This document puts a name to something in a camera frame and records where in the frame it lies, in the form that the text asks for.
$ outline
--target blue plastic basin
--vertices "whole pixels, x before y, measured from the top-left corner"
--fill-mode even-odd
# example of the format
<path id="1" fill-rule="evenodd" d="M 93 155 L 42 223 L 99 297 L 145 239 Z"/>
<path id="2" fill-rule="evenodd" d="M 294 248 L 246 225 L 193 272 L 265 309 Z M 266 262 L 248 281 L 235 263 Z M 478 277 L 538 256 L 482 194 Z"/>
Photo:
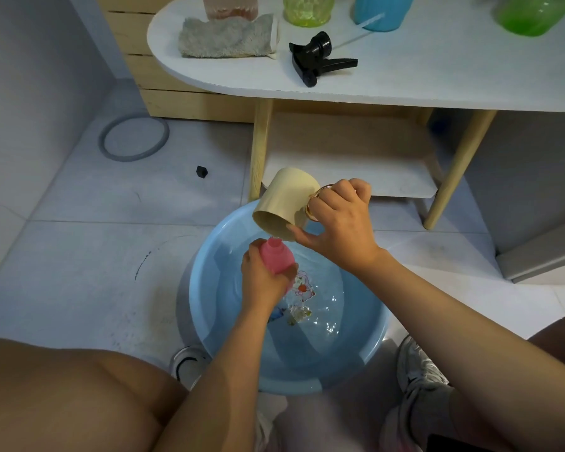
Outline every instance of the blue plastic basin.
<path id="1" fill-rule="evenodd" d="M 268 238 L 251 218 L 256 202 L 222 220 L 197 253 L 189 302 L 197 335 L 214 356 L 241 308 L 241 258 L 249 243 Z M 310 222 L 306 229 L 320 233 Z M 311 315 L 293 323 L 283 316 L 268 323 L 261 354 L 260 390 L 300 395 L 332 387 L 359 371 L 381 343 L 389 311 L 364 284 L 312 250 L 288 244 L 305 285 Z M 297 301 L 296 289 L 291 295 Z"/>

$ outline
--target wooden shelf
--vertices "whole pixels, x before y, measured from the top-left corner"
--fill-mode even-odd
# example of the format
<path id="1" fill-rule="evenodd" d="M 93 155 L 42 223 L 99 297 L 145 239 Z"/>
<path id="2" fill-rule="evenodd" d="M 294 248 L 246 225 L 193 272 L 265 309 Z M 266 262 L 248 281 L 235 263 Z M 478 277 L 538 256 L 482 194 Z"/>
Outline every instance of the wooden shelf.
<path id="1" fill-rule="evenodd" d="M 274 113 L 263 184 L 294 166 L 322 186 L 340 178 L 368 181 L 375 196 L 430 198 L 434 143 L 424 127 L 392 117 Z"/>

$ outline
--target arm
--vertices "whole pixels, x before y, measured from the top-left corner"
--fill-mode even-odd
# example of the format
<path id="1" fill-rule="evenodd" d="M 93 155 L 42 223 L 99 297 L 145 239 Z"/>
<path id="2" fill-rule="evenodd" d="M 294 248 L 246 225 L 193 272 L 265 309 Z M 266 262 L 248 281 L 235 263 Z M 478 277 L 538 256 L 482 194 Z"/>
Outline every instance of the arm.
<path id="1" fill-rule="evenodd" d="M 370 186 L 339 181 L 309 202 L 325 230 L 290 227 L 353 273 L 399 319 L 490 424 L 519 449 L 565 450 L 565 365 L 445 294 L 375 243 Z"/>
<path id="2" fill-rule="evenodd" d="M 271 274 L 254 241 L 243 256 L 243 306 L 224 346 L 168 423 L 155 452 L 250 452 L 256 433 L 261 348 L 272 309 L 297 264 Z"/>

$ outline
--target clear plastic container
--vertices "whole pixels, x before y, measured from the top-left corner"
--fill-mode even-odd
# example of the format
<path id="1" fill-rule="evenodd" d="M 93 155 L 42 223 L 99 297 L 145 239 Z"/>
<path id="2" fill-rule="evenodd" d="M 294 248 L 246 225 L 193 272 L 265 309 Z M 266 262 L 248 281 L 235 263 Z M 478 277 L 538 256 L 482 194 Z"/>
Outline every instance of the clear plastic container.
<path id="1" fill-rule="evenodd" d="M 235 16 L 254 20 L 258 13 L 257 0 L 203 0 L 203 4 L 210 20 Z"/>
<path id="2" fill-rule="evenodd" d="M 507 0 L 497 21 L 512 33 L 540 36 L 565 15 L 565 0 Z"/>
<path id="3" fill-rule="evenodd" d="M 299 27 L 318 27 L 331 19 L 335 0 L 283 0 L 287 21 Z"/>

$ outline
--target hand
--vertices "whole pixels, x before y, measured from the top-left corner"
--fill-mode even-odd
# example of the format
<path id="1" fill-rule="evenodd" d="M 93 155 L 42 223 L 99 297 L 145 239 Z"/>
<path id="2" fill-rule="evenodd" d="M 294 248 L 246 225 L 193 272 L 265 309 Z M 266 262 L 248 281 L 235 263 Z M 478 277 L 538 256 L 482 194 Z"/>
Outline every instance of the hand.
<path id="1" fill-rule="evenodd" d="M 324 226 L 323 233 L 313 235 L 291 224 L 287 227 L 299 244 L 356 275 L 375 263 L 381 252 L 372 232 L 369 201 L 368 182 L 342 179 L 309 200 L 309 210 Z"/>
<path id="2" fill-rule="evenodd" d="M 249 245 L 249 250 L 243 255 L 241 272 L 243 310 L 261 311 L 268 317 L 294 281 L 298 265 L 295 263 L 280 274 L 272 274 L 260 255 L 260 246 L 265 242 L 265 239 L 256 239 Z"/>

